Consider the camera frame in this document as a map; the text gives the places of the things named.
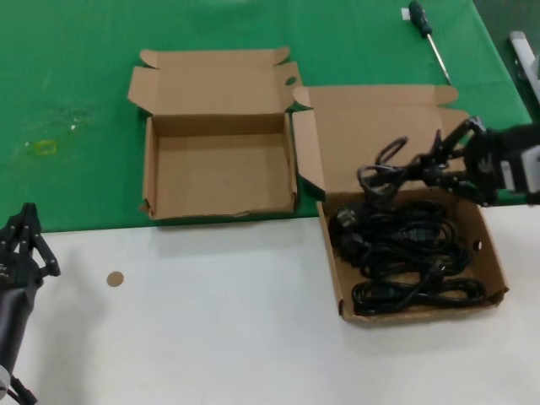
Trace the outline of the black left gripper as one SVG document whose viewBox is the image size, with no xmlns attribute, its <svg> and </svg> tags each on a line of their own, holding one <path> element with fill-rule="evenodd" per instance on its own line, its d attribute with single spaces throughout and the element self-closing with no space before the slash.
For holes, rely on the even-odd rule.
<svg viewBox="0 0 540 405">
<path fill-rule="evenodd" d="M 43 267 L 33 260 L 33 251 L 44 261 Z M 20 212 L 10 216 L 1 228 L 1 256 L 7 254 L 10 255 L 1 259 L 1 366 L 13 371 L 37 290 L 42 285 L 40 277 L 61 274 L 56 257 L 41 235 L 34 203 L 24 203 Z"/>
</svg>

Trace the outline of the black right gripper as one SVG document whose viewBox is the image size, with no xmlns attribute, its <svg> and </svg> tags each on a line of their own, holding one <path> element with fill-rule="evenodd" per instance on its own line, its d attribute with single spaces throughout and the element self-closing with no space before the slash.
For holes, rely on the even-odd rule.
<svg viewBox="0 0 540 405">
<path fill-rule="evenodd" d="M 465 152 L 457 149 L 470 132 Z M 467 173 L 442 170 L 441 165 L 462 156 Z M 467 118 L 445 138 L 438 130 L 429 152 L 415 156 L 410 166 L 414 170 L 407 181 L 421 181 L 481 207 L 495 205 L 501 190 L 524 196 L 528 205 L 538 205 L 539 125 L 492 131 L 485 130 L 478 117 Z"/>
</svg>

